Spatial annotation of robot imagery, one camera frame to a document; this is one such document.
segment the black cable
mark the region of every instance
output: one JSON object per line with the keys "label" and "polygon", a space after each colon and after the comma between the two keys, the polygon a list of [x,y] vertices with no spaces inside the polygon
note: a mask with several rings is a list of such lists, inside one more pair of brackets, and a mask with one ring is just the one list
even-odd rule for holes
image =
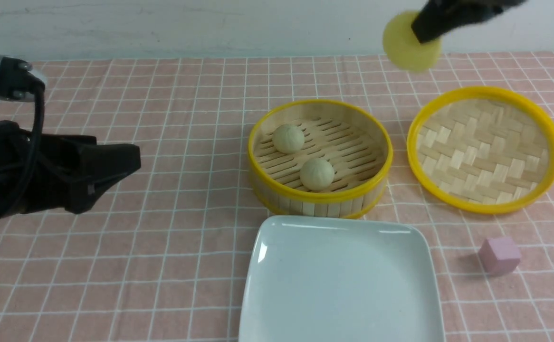
{"label": "black cable", "polygon": [[26,156],[19,182],[17,182],[15,188],[7,195],[5,200],[1,202],[0,219],[17,205],[34,175],[38,149],[40,148],[40,138],[43,132],[43,123],[45,121],[45,89],[43,86],[37,85],[33,88],[32,92],[34,93],[34,123],[32,124],[28,155]]}

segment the pink checkered tablecloth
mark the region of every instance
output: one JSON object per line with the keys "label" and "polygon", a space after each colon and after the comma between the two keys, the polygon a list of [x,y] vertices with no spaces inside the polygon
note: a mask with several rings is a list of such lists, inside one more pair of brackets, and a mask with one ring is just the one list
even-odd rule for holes
{"label": "pink checkered tablecloth", "polygon": [[[512,89],[554,119],[554,52],[451,54],[420,75],[385,57],[49,61],[45,132],[136,143],[142,169],[89,213],[0,222],[0,342],[233,342],[251,247],[268,212],[248,183],[251,127],[270,108],[327,97],[389,131],[388,191],[365,219],[418,228],[431,246],[448,342],[554,342],[554,185],[507,216],[454,209],[421,188],[405,137],[420,107],[462,86]],[[31,104],[0,104],[30,126]],[[483,275],[484,238],[522,264]]]}

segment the pink cube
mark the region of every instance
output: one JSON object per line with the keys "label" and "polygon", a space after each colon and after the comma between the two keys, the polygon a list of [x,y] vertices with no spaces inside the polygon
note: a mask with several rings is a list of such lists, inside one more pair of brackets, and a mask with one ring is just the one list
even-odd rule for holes
{"label": "pink cube", "polygon": [[516,270],[522,255],[516,243],[508,236],[487,238],[478,251],[484,271],[494,276]]}

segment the white plate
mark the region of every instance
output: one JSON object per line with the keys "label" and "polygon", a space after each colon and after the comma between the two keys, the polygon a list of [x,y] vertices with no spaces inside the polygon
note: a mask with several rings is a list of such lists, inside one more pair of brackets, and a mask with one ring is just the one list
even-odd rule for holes
{"label": "white plate", "polygon": [[249,263],[239,342],[443,342],[425,237],[396,223],[272,216]]}

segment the yellow rim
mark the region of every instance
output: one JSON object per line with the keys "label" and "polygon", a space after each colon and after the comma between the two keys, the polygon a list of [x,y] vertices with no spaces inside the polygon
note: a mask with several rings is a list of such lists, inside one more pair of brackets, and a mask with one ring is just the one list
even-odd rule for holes
{"label": "yellow rim", "polygon": [[[372,201],[372,203],[370,203],[366,208],[364,208],[364,209],[362,209],[358,212],[354,212],[351,215],[340,217],[340,219],[359,219],[360,217],[368,214],[368,212],[370,212],[370,210],[372,210],[376,206],[376,204],[379,203],[379,201],[381,200],[381,197],[383,197],[383,193],[385,193],[386,188],[387,188],[387,186],[385,184],[385,186],[383,186],[383,189],[381,190],[381,192],[379,192],[379,195],[376,197],[376,199],[374,199],[374,201]],[[266,206],[266,208],[268,210],[270,210],[270,212],[272,212],[273,214],[292,215],[289,212],[286,212],[285,210],[281,210],[281,209],[273,206],[273,204],[270,204],[268,202],[268,200],[266,200],[264,197],[262,197],[262,195],[260,195],[260,193],[256,190],[256,188],[254,186],[252,186],[252,190],[254,191],[254,194],[256,195],[256,197],[258,197],[258,200],[260,202],[262,202],[262,204],[264,206]]]}
{"label": "yellow rim", "polygon": [[[352,110],[356,110],[359,113],[365,115],[366,117],[368,117],[368,119],[373,121],[373,123],[375,123],[381,129],[381,131],[385,135],[388,151],[387,151],[387,159],[385,161],[385,165],[383,165],[379,173],[377,173],[374,177],[370,178],[364,184],[359,185],[353,189],[334,192],[334,193],[316,193],[316,192],[300,191],[300,190],[290,188],[288,186],[284,186],[283,184],[280,184],[279,182],[275,181],[273,178],[269,177],[269,175],[262,170],[262,168],[260,167],[260,164],[258,164],[258,162],[256,161],[256,158],[254,158],[252,145],[253,145],[253,137],[256,136],[264,120],[268,119],[268,117],[270,117],[271,115],[278,113],[279,111],[283,111],[286,108],[289,108],[291,106],[309,104],[313,102],[323,102],[323,103],[335,104],[340,106],[346,106]],[[368,114],[364,110],[357,108],[356,106],[353,106],[351,104],[346,104],[340,101],[311,99],[311,100],[294,101],[294,102],[290,102],[289,104],[284,104],[282,106],[275,108],[274,110],[269,111],[266,115],[264,115],[262,119],[260,119],[260,121],[258,121],[256,125],[254,125],[254,128],[252,128],[251,133],[249,134],[249,139],[247,143],[247,156],[253,173],[258,175],[258,177],[260,177],[260,180],[264,184],[268,185],[269,188],[271,188],[271,190],[279,193],[280,195],[289,197],[291,200],[325,204],[325,203],[335,203],[338,201],[347,201],[350,199],[355,199],[360,195],[364,195],[367,192],[374,189],[374,187],[386,177],[387,173],[389,172],[389,169],[391,168],[391,164],[393,160],[393,146],[391,143],[391,139],[389,138],[389,134],[387,134],[387,130],[385,130],[385,127],[383,127],[383,125],[381,125],[381,123],[379,123],[377,119],[375,119],[372,115]]]}
{"label": "yellow rim", "polygon": [[[531,118],[536,121],[537,125],[543,130],[545,136],[548,140],[548,149],[549,149],[549,158],[550,163],[545,173],[545,177],[541,183],[537,185],[533,191],[529,192],[526,196],[518,199],[516,201],[505,203],[505,204],[475,204],[457,199],[444,191],[442,191],[438,186],[433,184],[433,182],[425,175],[420,166],[416,154],[416,137],[419,134],[419,130],[425,124],[425,121],[429,119],[436,111],[440,110],[442,107],[447,106],[453,102],[457,102],[465,99],[490,99],[490,100],[499,100],[501,102],[506,102],[510,105],[516,106],[518,109],[526,112]],[[439,96],[435,100],[427,104],[420,113],[416,116],[410,130],[408,132],[408,161],[410,162],[410,167],[412,168],[412,173],[418,178],[419,182],[425,187],[429,192],[433,193],[438,199],[455,206],[459,209],[477,212],[480,214],[503,214],[506,212],[512,212],[524,208],[525,206],[533,203],[536,199],[541,197],[553,184],[554,182],[554,123],[549,119],[549,115],[542,110],[540,106],[534,104],[533,101],[527,99],[522,95],[518,95],[512,91],[501,89],[498,87],[487,87],[487,86],[477,86],[477,87],[465,87],[462,89],[457,89],[445,93],[442,96]]]}

